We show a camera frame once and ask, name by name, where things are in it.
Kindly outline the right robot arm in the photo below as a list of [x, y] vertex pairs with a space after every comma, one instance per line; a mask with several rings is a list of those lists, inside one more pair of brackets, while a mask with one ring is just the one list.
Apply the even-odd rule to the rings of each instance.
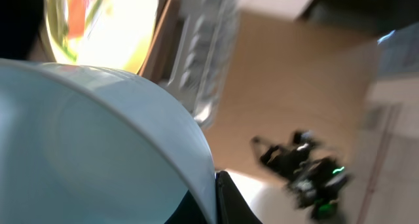
[[336, 155], [319, 159], [312, 156], [312, 152], [325, 147], [322, 141], [307, 130], [296, 130], [285, 144], [254, 136], [250, 145], [260, 165], [286, 180], [285, 188], [295, 197], [296, 208], [311, 209], [312, 222], [343, 222], [340, 192], [352, 175]]

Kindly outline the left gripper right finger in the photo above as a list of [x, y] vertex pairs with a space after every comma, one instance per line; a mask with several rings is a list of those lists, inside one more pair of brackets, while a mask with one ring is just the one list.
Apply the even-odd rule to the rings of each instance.
[[[218, 224], [262, 224], [251, 211], [230, 174], [217, 172], [215, 197]], [[190, 191], [165, 224], [208, 224]]]

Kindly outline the light blue bowl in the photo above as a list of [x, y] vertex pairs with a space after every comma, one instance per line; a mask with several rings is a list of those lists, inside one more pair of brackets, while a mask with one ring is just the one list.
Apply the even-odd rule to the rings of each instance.
[[217, 222], [191, 114], [117, 69], [1, 60], [2, 223], [164, 223], [191, 195]]

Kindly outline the green orange snack wrapper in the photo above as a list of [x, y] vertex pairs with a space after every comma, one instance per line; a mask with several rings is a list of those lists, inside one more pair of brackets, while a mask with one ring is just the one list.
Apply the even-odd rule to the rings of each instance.
[[75, 62], [103, 0], [62, 0], [61, 3], [64, 9], [61, 45], [67, 57]]

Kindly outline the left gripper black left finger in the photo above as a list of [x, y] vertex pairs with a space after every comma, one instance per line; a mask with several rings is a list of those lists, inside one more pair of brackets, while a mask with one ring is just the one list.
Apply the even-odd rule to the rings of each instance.
[[44, 16], [44, 0], [1, 0], [1, 57], [25, 60]]

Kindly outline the yellow round plate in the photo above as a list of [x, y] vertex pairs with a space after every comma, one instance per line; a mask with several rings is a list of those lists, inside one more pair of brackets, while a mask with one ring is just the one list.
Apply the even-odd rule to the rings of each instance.
[[45, 0], [41, 39], [48, 56], [60, 64], [109, 67], [138, 73], [149, 51], [158, 0], [103, 0], [74, 62], [61, 45], [62, 0]]

